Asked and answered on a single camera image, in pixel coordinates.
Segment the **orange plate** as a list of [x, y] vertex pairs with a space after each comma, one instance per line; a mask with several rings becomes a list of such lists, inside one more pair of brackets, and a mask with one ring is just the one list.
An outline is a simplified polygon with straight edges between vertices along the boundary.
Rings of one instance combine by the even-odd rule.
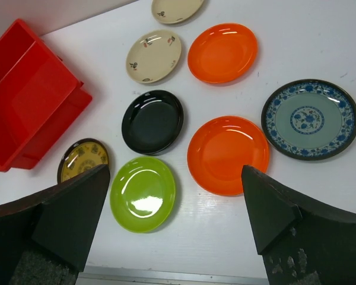
[[205, 30], [193, 41], [187, 65], [197, 79], [222, 84], [245, 74], [257, 55], [258, 39], [248, 27], [223, 23]]
[[202, 125], [187, 149], [187, 165], [204, 190], [225, 196], [241, 195], [243, 166], [266, 172], [269, 145], [261, 129], [239, 116], [222, 116]]

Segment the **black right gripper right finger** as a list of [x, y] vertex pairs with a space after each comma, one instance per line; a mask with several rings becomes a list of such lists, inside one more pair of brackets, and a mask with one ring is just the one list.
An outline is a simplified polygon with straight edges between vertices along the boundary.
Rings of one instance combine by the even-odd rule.
[[356, 284], [356, 214], [293, 190], [252, 166], [241, 173], [269, 284]]

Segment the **green plate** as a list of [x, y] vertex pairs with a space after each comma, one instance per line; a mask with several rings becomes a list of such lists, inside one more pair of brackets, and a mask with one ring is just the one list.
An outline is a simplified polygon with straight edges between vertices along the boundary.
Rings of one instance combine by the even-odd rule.
[[115, 220], [134, 233], [148, 233], [169, 217], [176, 198], [174, 176], [163, 161], [141, 156], [125, 163], [110, 191]]

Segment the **cream floral plate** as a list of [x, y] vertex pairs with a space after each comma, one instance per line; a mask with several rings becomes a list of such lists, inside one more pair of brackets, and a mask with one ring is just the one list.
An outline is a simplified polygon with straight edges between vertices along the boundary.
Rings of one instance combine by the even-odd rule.
[[193, 16], [204, 2], [204, 0], [153, 0], [151, 12], [161, 24], [177, 24]]
[[155, 83], [175, 69], [182, 50], [178, 34], [171, 30], [151, 31], [130, 48], [126, 57], [126, 72], [138, 83]]

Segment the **yellow brown patterned plate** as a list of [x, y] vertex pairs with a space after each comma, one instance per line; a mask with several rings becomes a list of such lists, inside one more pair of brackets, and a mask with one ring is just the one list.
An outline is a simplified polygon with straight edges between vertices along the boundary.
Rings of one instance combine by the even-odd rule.
[[110, 166], [104, 144], [94, 138], [84, 138], [71, 145], [62, 156], [57, 171], [57, 182], [62, 183], [100, 164]]

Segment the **black plate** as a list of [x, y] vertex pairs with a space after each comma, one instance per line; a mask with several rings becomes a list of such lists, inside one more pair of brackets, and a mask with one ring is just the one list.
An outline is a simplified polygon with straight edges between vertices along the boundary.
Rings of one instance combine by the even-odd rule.
[[158, 155], [175, 142], [184, 118], [183, 106], [174, 94], [152, 90], [128, 106], [122, 119], [122, 137], [132, 151]]

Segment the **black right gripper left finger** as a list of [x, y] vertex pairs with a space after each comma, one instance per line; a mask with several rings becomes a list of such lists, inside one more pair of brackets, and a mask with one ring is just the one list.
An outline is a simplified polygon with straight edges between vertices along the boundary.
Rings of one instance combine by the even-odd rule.
[[75, 284], [84, 271], [110, 182], [100, 164], [0, 205], [0, 284]]

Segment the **blue floral patterned plate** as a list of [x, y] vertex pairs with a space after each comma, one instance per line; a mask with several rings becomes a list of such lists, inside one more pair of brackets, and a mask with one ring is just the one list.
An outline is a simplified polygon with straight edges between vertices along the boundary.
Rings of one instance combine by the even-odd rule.
[[336, 84], [290, 82], [274, 91], [260, 117], [263, 133], [280, 153], [319, 161], [343, 152], [356, 137], [356, 103]]

